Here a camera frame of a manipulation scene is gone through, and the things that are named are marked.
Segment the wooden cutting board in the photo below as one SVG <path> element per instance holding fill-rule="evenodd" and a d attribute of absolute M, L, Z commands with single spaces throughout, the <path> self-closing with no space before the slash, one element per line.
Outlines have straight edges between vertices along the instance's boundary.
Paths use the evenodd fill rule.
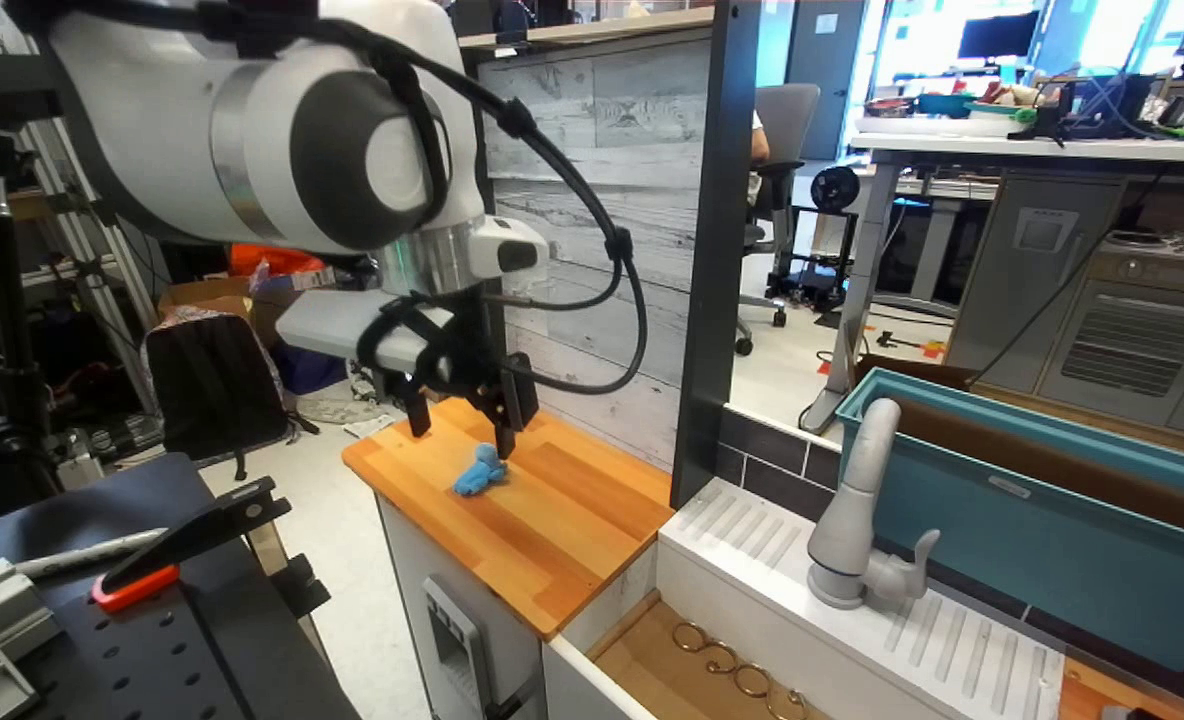
<path fill-rule="evenodd" d="M 665 527 L 673 480 L 539 414 L 517 438 L 507 480 L 456 497 L 456 477 L 486 439 L 491 425 L 473 406 L 443 401 L 429 438 L 397 425 L 343 460 L 547 639 Z"/>

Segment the desk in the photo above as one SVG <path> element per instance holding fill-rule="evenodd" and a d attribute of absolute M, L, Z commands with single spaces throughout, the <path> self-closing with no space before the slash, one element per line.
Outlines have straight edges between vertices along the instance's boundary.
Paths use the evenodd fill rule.
<path fill-rule="evenodd" d="M 209 501 L 192 460 L 160 455 L 84 492 L 0 517 L 0 558 L 22 561 L 178 526 Z M 96 631 L 79 628 L 96 620 L 84 602 L 87 586 L 91 578 L 40 586 L 64 637 L 18 663 L 35 687 L 47 687 L 31 718 L 357 718 L 239 539 L 186 561 L 178 587 Z M 156 653 L 171 631 L 200 631 L 200 639 Z"/>
<path fill-rule="evenodd" d="M 926 123 L 909 123 L 920 134 L 865 134 L 850 145 L 871 151 L 877 175 L 867 192 L 867 210 L 858 219 L 855 240 L 855 264 L 850 286 L 842 296 L 836 347 L 833 347 L 833 378 L 824 394 L 800 414 L 802 434 L 824 434 L 833 425 L 836 406 L 850 388 L 850 353 L 865 333 L 865 312 L 871 305 L 877 289 L 877 264 L 878 264 L 878 240 L 889 233 L 892 196 L 900 183 L 900 171 L 909 164 L 1061 164 L 1061 168 L 1109 168 L 1109 171 L 1150 171 L 1157 164 L 1184 168 L 1184 142 L 1001 142 L 1001 138 L 948 138 L 938 123 L 936 134 L 925 134 Z"/>

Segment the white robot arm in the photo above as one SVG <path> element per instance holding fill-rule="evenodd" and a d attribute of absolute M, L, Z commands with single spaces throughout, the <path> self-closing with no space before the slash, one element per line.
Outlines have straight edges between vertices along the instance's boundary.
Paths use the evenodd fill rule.
<path fill-rule="evenodd" d="M 417 302 L 309 296 L 278 327 L 291 346 L 397 382 L 417 430 L 423 388 L 466 395 L 495 420 L 501 445 L 530 415 L 530 383 L 625 388 L 644 355 L 633 237 L 519 106 L 460 76 L 441 5 L 320 5 L 4 0 L 52 59 L 74 157 L 125 219 L 178 240 L 412 248 L 417 281 L 402 286 L 417 286 Z M 613 289 L 594 302 L 629 277 L 638 324 L 620 382 L 547 382 L 484 333 L 484 305 L 501 296 L 479 286 L 539 264 L 547 244 L 524 223 L 484 218 L 473 106 L 530 145 L 603 227 Z M 527 305 L 571 312 L 594 302 Z"/>

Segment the office chair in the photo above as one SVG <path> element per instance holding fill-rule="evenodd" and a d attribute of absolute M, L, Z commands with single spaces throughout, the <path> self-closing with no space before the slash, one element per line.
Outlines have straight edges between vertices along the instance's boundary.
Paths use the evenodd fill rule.
<path fill-rule="evenodd" d="M 790 273 L 790 240 L 795 240 L 795 212 L 790 212 L 790 175 L 802 164 L 802 138 L 814 122 L 818 88 L 814 86 L 774 86 L 757 88 L 757 116 L 769 138 L 769 164 L 751 168 L 762 183 L 757 196 L 757 218 L 770 219 L 770 233 L 762 237 L 757 223 L 742 233 L 742 257 L 774 257 L 769 273 L 762 296 L 738 296 L 738 305 L 770 310 L 770 324 L 785 327 L 785 296 L 788 296 L 788 273 Z M 738 321 L 735 327 L 735 353 L 751 353 L 751 333 Z"/>

